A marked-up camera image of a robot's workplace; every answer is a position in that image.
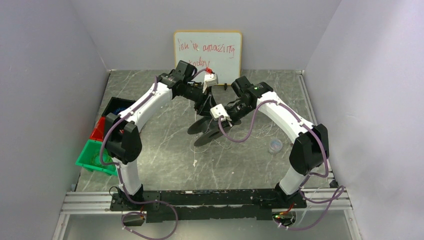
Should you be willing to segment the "black cable spool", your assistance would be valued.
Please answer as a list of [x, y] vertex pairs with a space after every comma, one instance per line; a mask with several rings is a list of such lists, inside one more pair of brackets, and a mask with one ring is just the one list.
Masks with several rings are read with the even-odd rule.
[[193, 143], [195, 147], [204, 146], [217, 138], [223, 136], [218, 122], [212, 117], [203, 116], [196, 120], [188, 129], [189, 135], [196, 135], [197, 139]]

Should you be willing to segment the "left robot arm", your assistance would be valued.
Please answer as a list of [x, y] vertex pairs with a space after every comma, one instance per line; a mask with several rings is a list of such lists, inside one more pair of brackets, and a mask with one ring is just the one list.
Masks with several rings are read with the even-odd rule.
[[212, 86], [218, 82], [218, 75], [210, 68], [198, 70], [181, 60], [169, 73], [156, 76], [150, 89], [131, 106], [117, 114], [106, 115], [99, 160], [107, 164], [103, 161], [103, 153], [107, 151], [112, 159], [110, 165], [117, 170], [118, 189], [130, 202], [144, 201], [137, 158], [143, 148], [140, 132], [146, 122], [175, 97], [192, 101], [197, 115], [208, 115], [215, 105]]

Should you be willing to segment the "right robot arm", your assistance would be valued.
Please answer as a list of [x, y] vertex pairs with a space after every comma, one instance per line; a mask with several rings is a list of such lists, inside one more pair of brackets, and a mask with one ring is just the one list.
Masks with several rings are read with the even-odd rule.
[[265, 82], [252, 84], [245, 77], [237, 78], [231, 87], [239, 101], [218, 115], [218, 126], [225, 134], [222, 123], [235, 124], [248, 113], [261, 112], [270, 118], [292, 143], [290, 167], [276, 185], [281, 195], [296, 194], [310, 176], [327, 178], [329, 175], [328, 130], [323, 124], [313, 124], [285, 104]]

